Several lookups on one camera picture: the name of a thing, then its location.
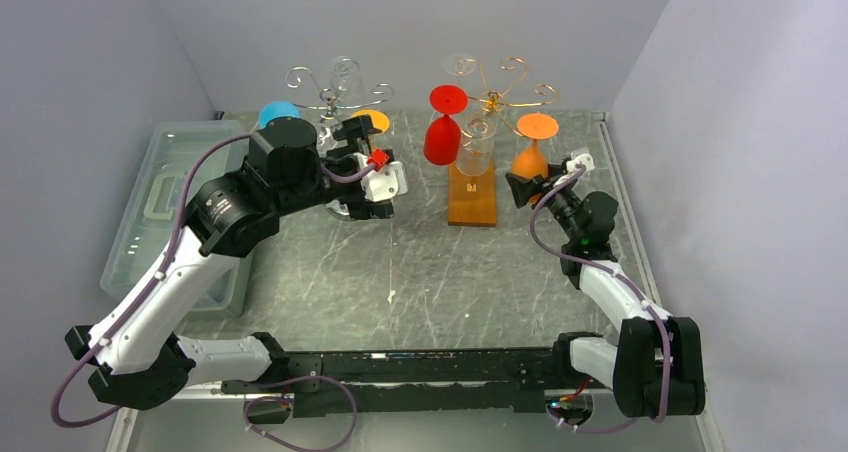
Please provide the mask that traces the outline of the orange plastic wine glass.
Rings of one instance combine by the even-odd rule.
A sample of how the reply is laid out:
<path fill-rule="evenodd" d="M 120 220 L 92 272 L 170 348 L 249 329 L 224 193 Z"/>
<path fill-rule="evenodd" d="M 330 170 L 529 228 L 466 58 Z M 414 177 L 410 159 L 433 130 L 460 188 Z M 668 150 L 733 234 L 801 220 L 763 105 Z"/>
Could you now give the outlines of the orange plastic wine glass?
<path fill-rule="evenodd" d="M 530 139 L 531 143 L 513 159 L 509 172 L 525 178 L 541 175 L 548 179 L 549 164 L 539 148 L 539 143 L 558 133 L 557 121 L 543 113 L 530 113 L 517 121 L 517 129 L 519 134 Z"/>

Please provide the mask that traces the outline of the yellow plastic wine glass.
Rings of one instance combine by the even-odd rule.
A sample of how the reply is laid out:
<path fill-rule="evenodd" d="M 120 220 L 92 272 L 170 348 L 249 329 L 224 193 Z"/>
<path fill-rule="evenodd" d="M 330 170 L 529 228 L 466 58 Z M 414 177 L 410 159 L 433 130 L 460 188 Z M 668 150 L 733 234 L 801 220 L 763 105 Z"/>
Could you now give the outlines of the yellow plastic wine glass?
<path fill-rule="evenodd" d="M 378 130 L 378 135 L 387 132 L 391 125 L 391 121 L 388 116 L 379 110 L 357 110 L 351 115 L 351 117 L 368 117 L 371 120 L 373 127 Z"/>

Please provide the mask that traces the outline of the red plastic wine glass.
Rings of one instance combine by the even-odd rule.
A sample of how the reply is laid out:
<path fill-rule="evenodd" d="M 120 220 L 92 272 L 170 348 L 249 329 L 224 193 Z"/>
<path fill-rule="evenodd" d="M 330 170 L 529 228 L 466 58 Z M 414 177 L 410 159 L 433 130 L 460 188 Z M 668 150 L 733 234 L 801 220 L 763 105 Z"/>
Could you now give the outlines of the red plastic wine glass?
<path fill-rule="evenodd" d="M 468 96 L 456 85 L 443 84 L 431 91 L 429 102 L 438 117 L 426 131 L 423 155 L 433 165 L 447 166 L 456 160 L 461 141 L 461 127 L 454 116 L 465 110 Z"/>

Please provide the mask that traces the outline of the silver wire glass rack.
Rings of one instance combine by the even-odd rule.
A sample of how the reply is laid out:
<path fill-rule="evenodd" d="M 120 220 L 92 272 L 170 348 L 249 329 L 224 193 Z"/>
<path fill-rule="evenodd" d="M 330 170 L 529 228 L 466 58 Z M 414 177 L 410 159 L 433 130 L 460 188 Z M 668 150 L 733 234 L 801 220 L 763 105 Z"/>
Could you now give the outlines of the silver wire glass rack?
<path fill-rule="evenodd" d="M 345 120 L 362 109 L 378 105 L 393 94 L 391 86 L 379 83 L 373 98 L 361 105 L 338 106 L 329 83 L 316 87 L 319 103 L 310 107 L 320 114 L 318 124 L 304 118 L 278 118 L 263 128 L 269 151 L 266 182 L 273 189 L 275 207 L 282 215 L 299 212 L 327 202 L 324 176 L 324 127 Z"/>

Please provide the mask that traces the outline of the blue plastic wine glass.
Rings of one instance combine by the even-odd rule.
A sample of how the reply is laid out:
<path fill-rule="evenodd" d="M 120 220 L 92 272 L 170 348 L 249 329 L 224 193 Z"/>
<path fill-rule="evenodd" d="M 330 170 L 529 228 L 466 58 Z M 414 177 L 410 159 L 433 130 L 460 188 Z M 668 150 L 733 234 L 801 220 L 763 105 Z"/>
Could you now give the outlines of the blue plastic wine glass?
<path fill-rule="evenodd" d="M 258 114 L 257 128 L 265 128 L 270 122 L 278 118 L 300 118 L 300 110 L 288 101 L 273 101 L 265 105 Z"/>

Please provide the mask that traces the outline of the clear patterned wine glass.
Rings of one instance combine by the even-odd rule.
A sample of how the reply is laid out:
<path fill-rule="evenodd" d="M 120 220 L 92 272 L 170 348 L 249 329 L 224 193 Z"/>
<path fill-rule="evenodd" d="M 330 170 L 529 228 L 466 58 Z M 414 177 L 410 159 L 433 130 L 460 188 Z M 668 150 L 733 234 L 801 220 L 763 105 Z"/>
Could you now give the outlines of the clear patterned wine glass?
<path fill-rule="evenodd" d="M 443 69 L 454 77 L 466 77 L 473 75 L 478 70 L 478 62 L 470 53 L 455 53 L 446 57 Z"/>

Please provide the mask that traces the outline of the clear plastic storage box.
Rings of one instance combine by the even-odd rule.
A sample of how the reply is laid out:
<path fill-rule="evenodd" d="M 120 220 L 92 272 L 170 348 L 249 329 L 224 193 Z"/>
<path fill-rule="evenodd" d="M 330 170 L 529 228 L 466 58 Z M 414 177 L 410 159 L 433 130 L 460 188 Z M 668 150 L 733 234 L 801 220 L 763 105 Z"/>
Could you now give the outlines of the clear plastic storage box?
<path fill-rule="evenodd" d="M 185 175 L 215 143 L 245 133 L 232 120 L 159 123 L 153 133 L 100 280 L 120 302 L 159 261 L 176 218 Z M 205 182 L 238 169 L 247 141 L 233 143 L 204 161 L 189 189 L 191 199 Z M 189 312 L 189 318 L 234 318 L 242 314 L 252 255 L 222 274 Z"/>

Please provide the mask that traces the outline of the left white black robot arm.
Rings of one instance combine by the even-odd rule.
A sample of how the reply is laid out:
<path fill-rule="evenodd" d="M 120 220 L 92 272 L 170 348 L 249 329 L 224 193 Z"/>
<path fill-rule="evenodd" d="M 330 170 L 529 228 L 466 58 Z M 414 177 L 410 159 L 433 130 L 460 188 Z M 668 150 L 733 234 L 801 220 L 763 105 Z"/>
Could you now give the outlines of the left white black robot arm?
<path fill-rule="evenodd" d="M 283 217 L 330 202 L 353 220 L 389 219 L 408 190 L 404 165 L 375 149 L 367 116 L 345 120 L 337 148 L 320 153 L 315 127 L 279 117 L 245 135 L 240 167 L 182 194 L 162 253 L 120 304 L 94 325 L 75 326 L 66 344 L 103 404 L 155 408 L 183 389 L 241 381 L 264 392 L 289 378 L 289 359 L 270 334 L 237 340 L 178 336 L 176 326 L 211 286 L 262 241 Z"/>

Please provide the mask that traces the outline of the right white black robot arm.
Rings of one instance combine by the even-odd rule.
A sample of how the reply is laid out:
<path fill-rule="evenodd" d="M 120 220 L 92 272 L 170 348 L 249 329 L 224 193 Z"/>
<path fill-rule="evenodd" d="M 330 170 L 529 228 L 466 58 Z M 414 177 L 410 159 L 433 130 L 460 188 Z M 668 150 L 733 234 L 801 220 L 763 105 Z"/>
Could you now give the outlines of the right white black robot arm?
<path fill-rule="evenodd" d="M 615 333 L 613 339 L 562 335 L 552 376 L 564 387 L 586 377 L 598 381 L 630 419 L 697 416 L 706 406 L 700 328 L 658 305 L 626 275 L 610 245 L 618 201 L 601 191 L 584 197 L 573 191 L 587 170 L 577 164 L 552 178 L 505 176 L 517 207 L 531 206 L 532 220 L 548 211 L 566 234 L 566 243 L 554 248 L 541 240 L 535 223 L 529 225 L 533 241 L 559 259 L 563 275 L 599 307 Z"/>

